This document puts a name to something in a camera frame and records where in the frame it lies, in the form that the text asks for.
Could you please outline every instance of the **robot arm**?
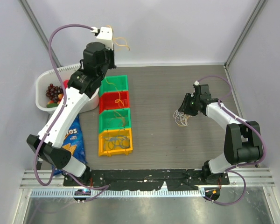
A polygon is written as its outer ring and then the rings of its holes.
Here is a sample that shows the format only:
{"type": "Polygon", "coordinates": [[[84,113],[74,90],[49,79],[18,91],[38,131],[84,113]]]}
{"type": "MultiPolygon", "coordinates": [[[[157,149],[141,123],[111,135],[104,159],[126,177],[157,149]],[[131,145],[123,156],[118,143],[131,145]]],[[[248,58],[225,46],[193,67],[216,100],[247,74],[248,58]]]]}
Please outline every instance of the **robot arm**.
{"type": "MultiPolygon", "coordinates": [[[[217,158],[204,163],[204,178],[207,179],[208,177],[216,176],[216,174],[221,174],[240,163],[259,160],[262,157],[263,149],[258,136],[244,124],[234,119],[237,118],[237,115],[228,110],[223,103],[219,105],[217,98],[211,97],[207,84],[199,85],[195,83],[194,88],[195,91],[192,94],[186,94],[178,111],[190,116],[196,116],[198,112],[202,112],[205,116],[216,121],[226,131],[224,152],[217,158]]],[[[260,133],[257,122],[241,120],[260,133]]]]}
{"type": "Polygon", "coordinates": [[[45,134],[48,134],[42,144],[39,157],[57,169],[63,169],[73,174],[83,183],[89,180],[90,168],[61,147],[63,139],[81,108],[100,87],[108,69],[116,68],[112,29],[102,27],[98,30],[94,28],[93,33],[97,36],[97,42],[91,42],[86,46],[83,51],[83,59],[80,61],[80,68],[70,77],[66,89],[66,104],[64,105],[64,99],[62,99],[54,114],[38,135],[29,135],[27,138],[27,143],[36,152],[41,139],[45,134]],[[63,106],[63,111],[58,120],[52,126],[51,131],[46,133],[63,106]]]}

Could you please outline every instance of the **yellow bin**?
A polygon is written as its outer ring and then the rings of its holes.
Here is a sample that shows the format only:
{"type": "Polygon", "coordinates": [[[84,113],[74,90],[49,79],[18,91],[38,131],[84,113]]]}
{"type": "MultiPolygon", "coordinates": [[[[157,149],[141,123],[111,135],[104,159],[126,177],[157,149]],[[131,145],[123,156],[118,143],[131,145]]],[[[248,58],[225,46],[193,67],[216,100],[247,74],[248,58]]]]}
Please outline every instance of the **yellow bin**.
{"type": "Polygon", "coordinates": [[[132,129],[105,130],[98,135],[98,155],[129,155],[133,150],[132,129]]]}

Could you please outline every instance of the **green fruit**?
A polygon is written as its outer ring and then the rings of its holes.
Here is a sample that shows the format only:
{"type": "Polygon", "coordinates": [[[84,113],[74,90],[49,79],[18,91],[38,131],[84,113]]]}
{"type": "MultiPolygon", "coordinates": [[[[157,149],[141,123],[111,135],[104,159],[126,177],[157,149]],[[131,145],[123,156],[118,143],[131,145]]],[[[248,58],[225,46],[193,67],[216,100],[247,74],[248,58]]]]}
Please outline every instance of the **green fruit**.
{"type": "Polygon", "coordinates": [[[57,107],[57,106],[58,106],[58,104],[48,104],[47,108],[53,108],[53,107],[57,107]]]}

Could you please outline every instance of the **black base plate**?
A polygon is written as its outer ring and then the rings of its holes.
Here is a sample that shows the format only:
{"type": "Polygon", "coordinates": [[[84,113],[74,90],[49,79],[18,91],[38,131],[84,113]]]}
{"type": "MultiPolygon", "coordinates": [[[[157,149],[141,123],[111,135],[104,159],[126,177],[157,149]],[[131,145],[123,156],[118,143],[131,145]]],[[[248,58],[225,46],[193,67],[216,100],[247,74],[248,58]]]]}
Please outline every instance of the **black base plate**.
{"type": "MultiPolygon", "coordinates": [[[[161,189],[164,182],[169,191],[197,190],[196,185],[217,185],[217,180],[210,183],[201,177],[201,170],[194,169],[123,169],[92,170],[91,178],[94,187],[110,185],[108,190],[140,190],[151,191],[161,189]]],[[[222,174],[222,185],[229,184],[227,174],[222,174]]],[[[79,186],[66,175],[63,185],[79,186]]]]}

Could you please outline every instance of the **stacked colored bins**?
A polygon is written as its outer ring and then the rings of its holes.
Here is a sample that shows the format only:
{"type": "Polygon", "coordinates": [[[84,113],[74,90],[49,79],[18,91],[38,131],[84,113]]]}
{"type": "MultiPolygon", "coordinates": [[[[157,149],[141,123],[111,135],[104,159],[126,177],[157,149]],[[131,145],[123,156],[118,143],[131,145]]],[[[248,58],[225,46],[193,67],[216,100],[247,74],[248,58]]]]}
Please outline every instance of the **stacked colored bins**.
{"type": "Polygon", "coordinates": [[[133,150],[127,76],[105,77],[99,89],[98,155],[133,150]]]}

